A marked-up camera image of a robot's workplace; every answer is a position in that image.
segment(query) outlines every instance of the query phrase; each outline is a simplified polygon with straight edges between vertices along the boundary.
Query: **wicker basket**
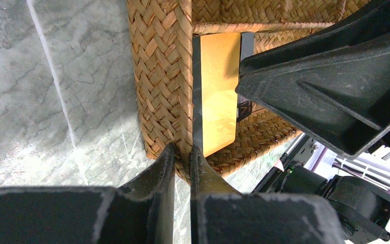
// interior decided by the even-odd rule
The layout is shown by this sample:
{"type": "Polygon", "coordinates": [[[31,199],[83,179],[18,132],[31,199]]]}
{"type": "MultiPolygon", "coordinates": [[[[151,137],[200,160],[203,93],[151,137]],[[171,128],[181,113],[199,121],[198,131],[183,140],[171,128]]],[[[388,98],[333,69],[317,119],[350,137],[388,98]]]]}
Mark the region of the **wicker basket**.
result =
{"type": "MultiPolygon", "coordinates": [[[[188,180],[192,146],[192,37],[257,32],[255,52],[295,41],[347,17],[369,0],[128,0],[140,128],[147,157],[175,142],[188,180]]],[[[207,158],[226,176],[299,132],[270,111],[237,124],[236,141],[207,158]]]]}

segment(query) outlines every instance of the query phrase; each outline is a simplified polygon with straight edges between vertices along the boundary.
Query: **marble surface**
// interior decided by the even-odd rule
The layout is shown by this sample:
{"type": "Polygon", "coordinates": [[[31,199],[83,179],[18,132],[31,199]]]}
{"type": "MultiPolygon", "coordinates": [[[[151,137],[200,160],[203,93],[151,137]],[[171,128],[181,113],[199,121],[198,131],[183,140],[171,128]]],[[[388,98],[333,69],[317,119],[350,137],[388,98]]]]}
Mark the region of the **marble surface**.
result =
{"type": "MultiPolygon", "coordinates": [[[[286,146],[230,175],[250,192],[286,146]]],[[[153,161],[138,128],[126,1],[0,1],[0,186],[119,186],[153,161]]],[[[176,179],[174,243],[189,243],[176,179]]]]}

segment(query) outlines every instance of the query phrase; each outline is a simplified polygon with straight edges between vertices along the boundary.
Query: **black cylinder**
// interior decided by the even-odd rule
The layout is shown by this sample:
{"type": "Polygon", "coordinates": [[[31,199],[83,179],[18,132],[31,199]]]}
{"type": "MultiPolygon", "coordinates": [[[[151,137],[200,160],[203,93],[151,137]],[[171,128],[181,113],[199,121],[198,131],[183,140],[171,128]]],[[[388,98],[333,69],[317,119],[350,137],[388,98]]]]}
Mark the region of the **black cylinder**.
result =
{"type": "Polygon", "coordinates": [[[281,176],[280,192],[318,194],[326,185],[327,179],[302,167],[285,172],[281,176]]]}

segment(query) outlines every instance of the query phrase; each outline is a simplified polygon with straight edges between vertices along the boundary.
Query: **woven pattern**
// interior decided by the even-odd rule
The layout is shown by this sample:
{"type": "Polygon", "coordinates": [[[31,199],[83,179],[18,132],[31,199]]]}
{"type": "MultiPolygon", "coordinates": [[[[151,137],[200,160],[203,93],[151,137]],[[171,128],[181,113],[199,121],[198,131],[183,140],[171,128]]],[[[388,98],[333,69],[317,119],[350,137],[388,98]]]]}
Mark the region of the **woven pattern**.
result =
{"type": "MultiPolygon", "coordinates": [[[[189,179],[192,146],[192,35],[255,34],[255,52],[295,41],[354,13],[369,0],[127,0],[140,129],[147,157],[170,142],[189,179]]],[[[268,110],[237,126],[236,141],[208,158],[225,176],[296,136],[298,130],[268,110]]]]}

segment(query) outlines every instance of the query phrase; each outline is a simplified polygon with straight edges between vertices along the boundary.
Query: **marble tabletop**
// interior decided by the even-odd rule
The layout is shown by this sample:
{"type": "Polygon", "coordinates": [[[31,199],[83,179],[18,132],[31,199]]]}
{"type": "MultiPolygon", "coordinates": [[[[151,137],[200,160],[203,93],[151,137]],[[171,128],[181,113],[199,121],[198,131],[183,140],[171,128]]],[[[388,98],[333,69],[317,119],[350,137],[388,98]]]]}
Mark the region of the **marble tabletop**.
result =
{"type": "MultiPolygon", "coordinates": [[[[227,177],[250,192],[284,146],[227,177]]],[[[153,161],[138,127],[126,1],[0,1],[0,186],[119,186],[153,161]]],[[[174,243],[190,243],[176,179],[174,243]]]]}

